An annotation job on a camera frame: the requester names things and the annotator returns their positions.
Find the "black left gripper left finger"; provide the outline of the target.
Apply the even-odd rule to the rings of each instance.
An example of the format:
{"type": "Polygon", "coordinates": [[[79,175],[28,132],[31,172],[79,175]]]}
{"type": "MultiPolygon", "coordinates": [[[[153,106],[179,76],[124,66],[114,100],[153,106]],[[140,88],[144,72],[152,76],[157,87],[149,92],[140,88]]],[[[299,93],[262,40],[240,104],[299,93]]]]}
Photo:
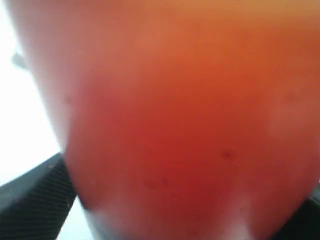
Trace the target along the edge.
{"type": "Polygon", "coordinates": [[[77,193],[57,153],[0,188],[2,240],[55,240],[77,193]]]}

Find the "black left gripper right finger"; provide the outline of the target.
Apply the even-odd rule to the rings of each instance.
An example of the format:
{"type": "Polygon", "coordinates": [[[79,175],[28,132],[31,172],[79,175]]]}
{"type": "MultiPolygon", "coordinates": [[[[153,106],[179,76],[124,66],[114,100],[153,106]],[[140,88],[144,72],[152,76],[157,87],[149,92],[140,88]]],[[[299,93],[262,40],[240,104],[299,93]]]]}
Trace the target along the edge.
{"type": "Polygon", "coordinates": [[[308,200],[301,205],[286,224],[273,236],[273,239],[320,239],[320,184],[313,190],[308,200]]]}

